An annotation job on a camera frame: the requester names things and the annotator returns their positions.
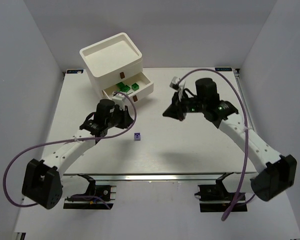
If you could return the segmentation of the purple upside-down lego brick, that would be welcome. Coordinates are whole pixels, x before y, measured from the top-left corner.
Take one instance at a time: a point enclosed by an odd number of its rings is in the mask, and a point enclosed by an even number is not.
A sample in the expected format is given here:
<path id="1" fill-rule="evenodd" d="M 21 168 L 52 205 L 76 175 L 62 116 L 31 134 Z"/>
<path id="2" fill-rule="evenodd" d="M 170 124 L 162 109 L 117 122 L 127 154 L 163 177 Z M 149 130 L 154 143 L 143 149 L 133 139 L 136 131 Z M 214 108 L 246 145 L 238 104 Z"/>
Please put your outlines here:
<path id="1" fill-rule="evenodd" d="M 140 141 L 141 140 L 141 133 L 135 132 L 134 133 L 134 141 Z"/>

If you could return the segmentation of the green square lego brick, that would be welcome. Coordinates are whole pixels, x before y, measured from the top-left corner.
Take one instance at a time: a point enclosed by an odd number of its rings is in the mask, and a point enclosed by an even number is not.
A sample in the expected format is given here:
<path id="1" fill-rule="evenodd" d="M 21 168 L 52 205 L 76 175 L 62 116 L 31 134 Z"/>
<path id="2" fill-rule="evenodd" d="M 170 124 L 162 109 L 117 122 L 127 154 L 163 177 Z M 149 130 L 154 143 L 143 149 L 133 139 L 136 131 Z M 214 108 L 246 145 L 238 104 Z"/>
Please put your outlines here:
<path id="1" fill-rule="evenodd" d="M 123 88 L 120 89 L 123 93 L 128 93 L 131 90 L 131 87 L 128 85 L 125 85 Z"/>

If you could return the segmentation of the green sloped lego brick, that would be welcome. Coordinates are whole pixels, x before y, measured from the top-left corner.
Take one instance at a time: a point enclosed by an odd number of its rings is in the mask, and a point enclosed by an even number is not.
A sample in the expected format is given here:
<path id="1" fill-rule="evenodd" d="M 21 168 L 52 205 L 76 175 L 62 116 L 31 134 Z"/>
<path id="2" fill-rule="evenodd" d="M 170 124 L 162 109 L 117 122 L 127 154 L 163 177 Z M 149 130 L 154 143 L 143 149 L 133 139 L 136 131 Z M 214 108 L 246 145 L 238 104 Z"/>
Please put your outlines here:
<path id="1" fill-rule="evenodd" d="M 123 89 L 126 85 L 123 82 L 119 82 L 116 84 L 119 90 Z"/>

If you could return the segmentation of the small green lego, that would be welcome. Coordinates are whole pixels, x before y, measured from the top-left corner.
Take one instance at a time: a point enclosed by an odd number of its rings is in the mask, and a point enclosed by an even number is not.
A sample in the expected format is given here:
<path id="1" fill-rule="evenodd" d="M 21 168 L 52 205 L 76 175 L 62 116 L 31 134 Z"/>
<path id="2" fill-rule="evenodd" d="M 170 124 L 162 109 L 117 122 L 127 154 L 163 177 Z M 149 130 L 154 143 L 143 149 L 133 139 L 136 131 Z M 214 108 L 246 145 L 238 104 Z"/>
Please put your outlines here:
<path id="1" fill-rule="evenodd" d="M 139 86 L 137 83 L 133 83 L 133 84 L 131 85 L 131 89 L 132 89 L 133 91 L 137 91 L 139 88 L 140 88 L 140 86 Z"/>

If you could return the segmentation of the white drawer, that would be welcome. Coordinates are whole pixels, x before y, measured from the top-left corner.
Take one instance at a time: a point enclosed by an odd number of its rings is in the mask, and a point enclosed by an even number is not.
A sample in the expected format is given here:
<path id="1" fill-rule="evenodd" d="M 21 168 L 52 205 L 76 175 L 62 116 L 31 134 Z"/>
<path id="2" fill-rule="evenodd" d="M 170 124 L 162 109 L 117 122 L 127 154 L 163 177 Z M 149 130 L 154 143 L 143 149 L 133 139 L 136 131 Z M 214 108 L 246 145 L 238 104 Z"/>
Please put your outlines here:
<path id="1" fill-rule="evenodd" d="M 146 98 L 154 91 L 154 83 L 145 75 L 144 72 L 138 73 L 130 78 L 120 80 L 119 82 L 123 82 L 125 85 L 130 86 L 137 83 L 139 85 L 139 89 L 133 91 L 132 89 L 125 93 L 129 96 L 129 98 L 134 102 L 137 103 L 140 100 Z M 103 89 L 102 96 L 106 99 L 112 99 L 114 92 L 121 92 L 116 86 L 117 83 L 111 83 L 110 86 Z"/>

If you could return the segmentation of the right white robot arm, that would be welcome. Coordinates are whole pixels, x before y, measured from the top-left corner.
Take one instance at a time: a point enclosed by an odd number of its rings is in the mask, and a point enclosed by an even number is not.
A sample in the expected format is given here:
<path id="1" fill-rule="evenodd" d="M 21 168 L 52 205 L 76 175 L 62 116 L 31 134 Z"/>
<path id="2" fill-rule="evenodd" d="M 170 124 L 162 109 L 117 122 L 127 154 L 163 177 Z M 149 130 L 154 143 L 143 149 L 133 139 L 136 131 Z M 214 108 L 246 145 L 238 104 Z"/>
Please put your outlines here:
<path id="1" fill-rule="evenodd" d="M 229 101 L 220 99 L 217 85 L 211 78 L 195 82 L 196 94 L 174 77 L 169 85 L 175 90 L 171 105 L 164 117 L 183 121 L 188 113 L 202 113 L 206 120 L 230 137 L 252 162 L 257 174 L 249 178 L 251 190 L 268 202 L 294 184 L 297 160 L 284 156 L 270 147 L 252 129 L 245 126 L 244 118 Z"/>

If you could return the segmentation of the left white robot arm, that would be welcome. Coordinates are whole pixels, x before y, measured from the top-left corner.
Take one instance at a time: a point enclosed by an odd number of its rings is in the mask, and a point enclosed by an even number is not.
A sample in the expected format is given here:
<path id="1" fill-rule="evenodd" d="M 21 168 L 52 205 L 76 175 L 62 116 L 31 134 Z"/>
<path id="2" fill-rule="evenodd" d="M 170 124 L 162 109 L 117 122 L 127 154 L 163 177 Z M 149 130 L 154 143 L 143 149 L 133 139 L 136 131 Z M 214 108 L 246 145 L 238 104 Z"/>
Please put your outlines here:
<path id="1" fill-rule="evenodd" d="M 58 150 L 42 160 L 32 159 L 26 166 L 21 192 L 46 209 L 53 208 L 62 198 L 92 198 L 96 181 L 86 175 L 65 176 L 67 169 L 101 139 L 111 128 L 127 131 L 136 121 L 128 106 L 102 99 L 96 111 L 90 113 L 76 134 Z"/>

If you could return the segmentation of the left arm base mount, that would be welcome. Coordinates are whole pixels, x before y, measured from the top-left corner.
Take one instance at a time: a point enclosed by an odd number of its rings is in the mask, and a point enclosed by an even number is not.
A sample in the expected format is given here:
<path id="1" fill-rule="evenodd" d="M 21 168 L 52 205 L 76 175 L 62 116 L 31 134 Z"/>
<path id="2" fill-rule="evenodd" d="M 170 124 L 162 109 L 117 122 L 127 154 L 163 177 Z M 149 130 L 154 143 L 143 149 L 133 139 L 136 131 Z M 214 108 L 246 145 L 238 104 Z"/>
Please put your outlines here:
<path id="1" fill-rule="evenodd" d="M 61 179 L 63 208 L 68 210 L 111 210 L 117 187 L 96 181 L 86 174 L 66 175 Z"/>

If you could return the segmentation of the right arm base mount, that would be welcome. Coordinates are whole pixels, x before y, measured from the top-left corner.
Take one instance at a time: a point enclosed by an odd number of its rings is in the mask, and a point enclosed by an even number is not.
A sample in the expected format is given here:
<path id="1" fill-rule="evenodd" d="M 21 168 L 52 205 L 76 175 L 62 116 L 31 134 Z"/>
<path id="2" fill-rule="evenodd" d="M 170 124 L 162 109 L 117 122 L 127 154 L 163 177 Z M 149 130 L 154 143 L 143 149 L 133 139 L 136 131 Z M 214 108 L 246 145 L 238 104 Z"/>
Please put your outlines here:
<path id="1" fill-rule="evenodd" d="M 224 212 L 234 199 L 241 175 L 228 172 L 221 174 L 195 174 L 197 192 L 194 197 L 199 201 L 200 212 Z"/>

